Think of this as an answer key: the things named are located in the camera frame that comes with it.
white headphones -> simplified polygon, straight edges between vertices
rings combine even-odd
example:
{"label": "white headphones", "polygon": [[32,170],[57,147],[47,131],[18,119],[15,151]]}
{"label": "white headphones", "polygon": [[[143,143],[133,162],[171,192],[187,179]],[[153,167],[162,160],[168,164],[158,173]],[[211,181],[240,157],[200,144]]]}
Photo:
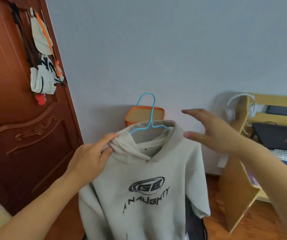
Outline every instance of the white headphones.
{"label": "white headphones", "polygon": [[249,118],[254,117],[256,115],[256,99],[254,98],[254,96],[248,93],[238,93],[229,98],[229,101],[226,105],[226,117],[229,122],[236,119],[236,111],[234,109],[228,108],[228,105],[231,103],[232,100],[241,96],[249,96],[253,99],[254,101],[253,104],[249,104]]}

wooden desk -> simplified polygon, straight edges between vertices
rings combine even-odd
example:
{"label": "wooden desk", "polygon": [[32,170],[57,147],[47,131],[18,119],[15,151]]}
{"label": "wooden desk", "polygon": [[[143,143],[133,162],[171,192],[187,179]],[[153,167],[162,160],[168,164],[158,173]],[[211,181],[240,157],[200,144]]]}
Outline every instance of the wooden desk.
{"label": "wooden desk", "polygon": [[[257,104],[287,107],[287,96],[251,94],[255,96]],[[236,108],[236,120],[230,123],[240,134],[247,137],[248,135],[243,133],[243,128],[247,123],[250,102],[253,101],[248,96],[240,98]],[[256,113],[254,117],[249,119],[248,124],[267,121],[273,121],[278,125],[287,125],[287,116]],[[251,133],[252,127],[246,127],[246,130]],[[251,183],[243,164],[238,158],[232,158],[232,156],[230,156],[223,169],[218,186],[224,202],[229,233],[232,233],[255,200],[270,202],[262,188]]]}

orange box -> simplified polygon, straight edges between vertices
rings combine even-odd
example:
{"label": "orange box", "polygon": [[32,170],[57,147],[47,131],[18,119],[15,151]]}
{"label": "orange box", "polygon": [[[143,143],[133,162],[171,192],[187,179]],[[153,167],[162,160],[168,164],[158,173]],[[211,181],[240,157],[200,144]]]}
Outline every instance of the orange box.
{"label": "orange box", "polygon": [[[125,117],[125,126],[128,127],[142,121],[150,120],[152,106],[135,106],[132,107]],[[163,108],[155,107],[153,109],[152,121],[163,120],[165,118],[165,110]]]}

blue hanger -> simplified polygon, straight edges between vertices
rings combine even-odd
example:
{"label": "blue hanger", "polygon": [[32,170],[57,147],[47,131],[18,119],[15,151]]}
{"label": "blue hanger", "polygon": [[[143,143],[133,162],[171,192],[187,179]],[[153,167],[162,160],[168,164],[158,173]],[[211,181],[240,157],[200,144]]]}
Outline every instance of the blue hanger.
{"label": "blue hanger", "polygon": [[152,93],[150,93],[150,92],[145,92],[143,95],[141,95],[141,97],[140,97],[140,99],[139,99],[139,101],[138,101],[138,103],[137,103],[136,106],[138,106],[138,104],[140,103],[142,97],[145,96],[146,94],[151,94],[151,95],[153,96],[153,99],[154,99],[153,106],[152,106],[151,113],[150,113],[150,121],[149,121],[149,124],[148,124],[148,126],[145,127],[145,128],[137,128],[137,129],[134,129],[132,132],[130,132],[130,135],[131,135],[132,133],[134,133],[135,131],[140,131],[140,130],[148,129],[150,125],[151,125],[152,128],[164,127],[164,128],[166,128],[166,129],[169,129],[168,127],[166,127],[166,126],[164,126],[164,125],[154,126],[153,123],[152,123],[153,109],[155,108],[155,104],[156,104],[156,97],[155,97]]}

laptop lid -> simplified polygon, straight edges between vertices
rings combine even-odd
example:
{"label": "laptop lid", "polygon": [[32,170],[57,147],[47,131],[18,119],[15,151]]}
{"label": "laptop lid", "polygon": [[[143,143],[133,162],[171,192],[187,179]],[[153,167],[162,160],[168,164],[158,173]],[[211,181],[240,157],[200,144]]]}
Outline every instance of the laptop lid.
{"label": "laptop lid", "polygon": [[265,147],[287,151],[287,126],[256,122],[252,127]]}

